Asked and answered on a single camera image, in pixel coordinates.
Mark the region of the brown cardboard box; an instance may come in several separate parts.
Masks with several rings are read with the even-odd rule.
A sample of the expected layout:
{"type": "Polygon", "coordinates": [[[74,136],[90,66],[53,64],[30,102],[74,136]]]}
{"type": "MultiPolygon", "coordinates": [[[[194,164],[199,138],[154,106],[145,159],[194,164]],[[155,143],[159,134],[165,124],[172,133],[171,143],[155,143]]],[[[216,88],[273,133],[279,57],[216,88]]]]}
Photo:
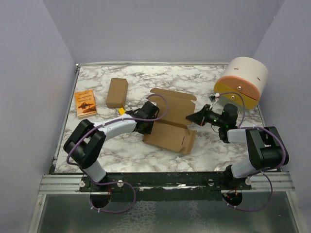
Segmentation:
{"type": "Polygon", "coordinates": [[[149,98],[159,108],[162,119],[155,121],[150,134],[143,136],[143,142],[149,145],[190,154],[194,145],[196,130],[188,128],[192,124],[186,117],[194,113],[196,96],[172,90],[153,88],[149,98]]]}

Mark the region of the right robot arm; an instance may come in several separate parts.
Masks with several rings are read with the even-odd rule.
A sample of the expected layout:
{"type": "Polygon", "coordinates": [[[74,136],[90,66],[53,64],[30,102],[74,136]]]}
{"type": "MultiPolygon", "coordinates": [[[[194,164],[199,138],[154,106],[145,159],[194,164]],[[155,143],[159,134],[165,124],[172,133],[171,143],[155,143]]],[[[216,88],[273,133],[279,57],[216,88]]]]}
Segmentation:
{"type": "Polygon", "coordinates": [[[248,158],[229,165],[224,172],[223,184],[234,190],[247,177],[262,171],[277,169],[288,164],[289,155],[276,127],[236,126],[238,108],[226,104],[221,114],[212,111],[206,104],[200,111],[186,116],[186,119],[199,126],[209,123],[217,126],[220,140],[224,143],[246,144],[248,158]]]}

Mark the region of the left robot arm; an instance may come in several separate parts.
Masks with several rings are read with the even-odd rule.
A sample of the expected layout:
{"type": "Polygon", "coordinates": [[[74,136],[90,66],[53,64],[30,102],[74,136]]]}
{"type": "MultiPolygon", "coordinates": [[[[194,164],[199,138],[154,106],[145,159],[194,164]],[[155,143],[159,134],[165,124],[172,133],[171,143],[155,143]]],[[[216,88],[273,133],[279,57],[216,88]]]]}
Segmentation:
{"type": "Polygon", "coordinates": [[[100,192],[106,189],[106,171],[98,161],[104,142],[124,133],[150,134],[159,108],[147,101],[138,109],[126,111],[112,120],[92,123],[88,119],[80,121],[65,142],[63,149],[86,175],[90,185],[100,192]]]}

